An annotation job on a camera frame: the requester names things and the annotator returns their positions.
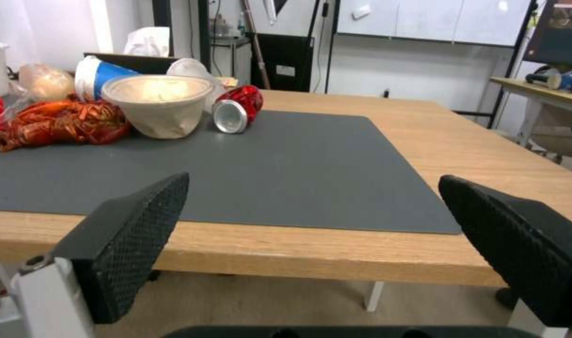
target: paper cup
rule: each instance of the paper cup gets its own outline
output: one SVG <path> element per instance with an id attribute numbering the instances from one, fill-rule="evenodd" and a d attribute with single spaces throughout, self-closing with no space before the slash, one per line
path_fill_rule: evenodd
<path id="1" fill-rule="evenodd" d="M 102 98 L 102 86 L 117 77 L 139 75 L 137 71 L 99 60 L 96 56 L 86 56 L 75 70 L 75 92 L 82 101 Z"/>

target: bottle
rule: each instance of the bottle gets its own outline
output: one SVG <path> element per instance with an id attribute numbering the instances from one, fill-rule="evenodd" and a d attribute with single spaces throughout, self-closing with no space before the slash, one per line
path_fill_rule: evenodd
<path id="1" fill-rule="evenodd" d="M 240 31 L 240 36 L 245 35 L 246 25 L 244 24 L 244 12 L 240 12 L 240 18 L 238 19 L 238 30 Z"/>

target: small table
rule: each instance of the small table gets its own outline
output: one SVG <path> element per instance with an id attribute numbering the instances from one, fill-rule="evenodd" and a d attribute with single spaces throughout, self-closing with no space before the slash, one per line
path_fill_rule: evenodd
<path id="1" fill-rule="evenodd" d="M 436 193 L 440 177 L 453 174 L 543 201 L 572 220 L 572 172 L 436 103 L 303 92 L 263 95 L 270 110 L 367 116 Z M 0 211 L 0 261 L 22 261 L 47 252 L 83 218 Z M 155 268 L 504 285 L 464 235 L 265 225 L 179 222 Z"/>
<path id="2" fill-rule="evenodd" d="M 551 90 L 543 86 L 529 84 L 522 80 L 506 79 L 504 77 L 491 77 L 490 81 L 503 86 L 503 89 L 513 94 L 528 98 L 526 105 L 526 117 L 517 134 L 518 143 L 526 147 L 534 127 L 542 112 L 542 106 L 552 105 L 572 111 L 572 92 Z"/>

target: white bowl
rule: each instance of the white bowl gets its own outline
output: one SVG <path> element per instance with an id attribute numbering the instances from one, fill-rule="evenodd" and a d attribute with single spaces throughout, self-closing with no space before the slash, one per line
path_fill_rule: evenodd
<path id="1" fill-rule="evenodd" d="M 199 77 L 135 75 L 108 81 L 102 97 L 118 105 L 133 126 L 153 138 L 180 138 L 200 122 L 214 85 Z"/>

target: soda can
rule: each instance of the soda can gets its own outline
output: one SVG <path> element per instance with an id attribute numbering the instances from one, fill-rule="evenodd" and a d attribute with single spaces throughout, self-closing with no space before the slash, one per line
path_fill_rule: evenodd
<path id="1" fill-rule="evenodd" d="M 263 107 L 258 88 L 245 85 L 219 96 L 213 104 L 213 122 L 224 133 L 241 133 Z"/>

